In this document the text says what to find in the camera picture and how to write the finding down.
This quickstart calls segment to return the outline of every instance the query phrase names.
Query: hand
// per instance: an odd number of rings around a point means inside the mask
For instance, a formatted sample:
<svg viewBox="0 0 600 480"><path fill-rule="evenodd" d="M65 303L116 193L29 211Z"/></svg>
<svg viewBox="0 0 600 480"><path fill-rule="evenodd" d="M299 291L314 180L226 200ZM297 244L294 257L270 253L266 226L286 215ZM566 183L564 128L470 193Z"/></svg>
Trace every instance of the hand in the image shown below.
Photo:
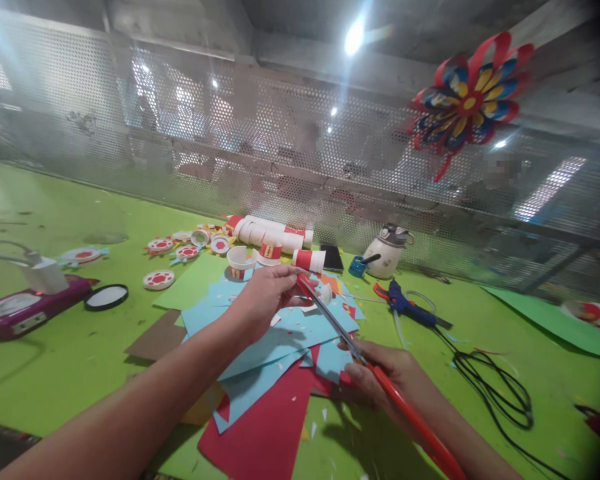
<svg viewBox="0 0 600 480"><path fill-rule="evenodd" d="M266 267L253 272L245 288L227 310L228 314L246 322L250 343L262 338L278 310L313 305L313 300L298 296L303 294L296 283L299 273L309 278L309 272L290 265ZM318 280L309 281L314 287L318 285Z"/></svg>
<svg viewBox="0 0 600 480"><path fill-rule="evenodd" d="M382 367L403 398L418 410L426 422L430 423L433 418L438 416L440 408L444 408L447 400L426 372L420 368L412 354L369 341L353 340L353 342L366 360ZM344 343L340 343L338 346L342 350L347 349ZM390 396L385 393L368 368L358 363L349 363L345 366L345 370L351 380L370 396L378 407L387 412L389 418L405 430L412 439L419 440L418 432L414 430Z"/></svg>

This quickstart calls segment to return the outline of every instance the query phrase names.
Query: ceiling light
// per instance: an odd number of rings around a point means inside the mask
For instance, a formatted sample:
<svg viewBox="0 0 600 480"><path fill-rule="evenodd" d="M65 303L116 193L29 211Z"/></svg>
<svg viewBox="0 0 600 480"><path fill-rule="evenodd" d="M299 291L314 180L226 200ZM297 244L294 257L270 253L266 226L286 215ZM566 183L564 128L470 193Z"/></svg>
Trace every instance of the ceiling light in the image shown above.
<svg viewBox="0 0 600 480"><path fill-rule="evenodd" d="M348 56L352 57L360 50L364 36L365 24L362 18L358 18L347 32L347 37L345 38L345 53Z"/></svg>

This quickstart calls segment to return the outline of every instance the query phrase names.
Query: white kettle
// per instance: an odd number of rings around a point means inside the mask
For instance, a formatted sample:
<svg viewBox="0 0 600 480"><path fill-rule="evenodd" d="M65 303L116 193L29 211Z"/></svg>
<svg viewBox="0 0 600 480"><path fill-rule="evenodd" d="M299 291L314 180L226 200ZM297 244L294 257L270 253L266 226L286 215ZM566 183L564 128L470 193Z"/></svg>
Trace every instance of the white kettle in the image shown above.
<svg viewBox="0 0 600 480"><path fill-rule="evenodd" d="M368 258L376 253L380 254L380 259L369 264L368 274L380 279L391 278L398 267L405 244L413 244L413 235L394 223L385 224L363 255Z"/></svg>

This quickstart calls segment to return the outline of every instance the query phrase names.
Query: blue container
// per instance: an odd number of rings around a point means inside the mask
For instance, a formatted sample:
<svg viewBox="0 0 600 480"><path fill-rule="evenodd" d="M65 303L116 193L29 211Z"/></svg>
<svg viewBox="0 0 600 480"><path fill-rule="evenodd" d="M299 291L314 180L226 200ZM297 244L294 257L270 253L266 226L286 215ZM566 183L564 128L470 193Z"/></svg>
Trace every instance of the blue container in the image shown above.
<svg viewBox="0 0 600 480"><path fill-rule="evenodd" d="M354 257L353 260L351 260L351 264L349 266L349 273L352 274L354 277L362 278L365 276L365 272L367 271L369 266L360 263L364 259L364 257Z"/></svg>

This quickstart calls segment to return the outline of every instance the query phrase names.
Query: metal mesh wall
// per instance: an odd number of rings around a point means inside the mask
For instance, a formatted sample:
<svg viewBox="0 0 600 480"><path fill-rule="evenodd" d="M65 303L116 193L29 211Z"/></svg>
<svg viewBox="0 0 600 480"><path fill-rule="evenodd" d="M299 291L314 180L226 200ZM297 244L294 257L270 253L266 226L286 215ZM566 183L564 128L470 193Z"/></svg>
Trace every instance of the metal mesh wall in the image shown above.
<svg viewBox="0 0 600 480"><path fill-rule="evenodd" d="M432 183L442 158L413 149L412 118L394 99L0 11L0 160L312 226L356 253L392 221L416 238L405 266L510 289L556 270L539 294L600 301L600 146L509 128Z"/></svg>

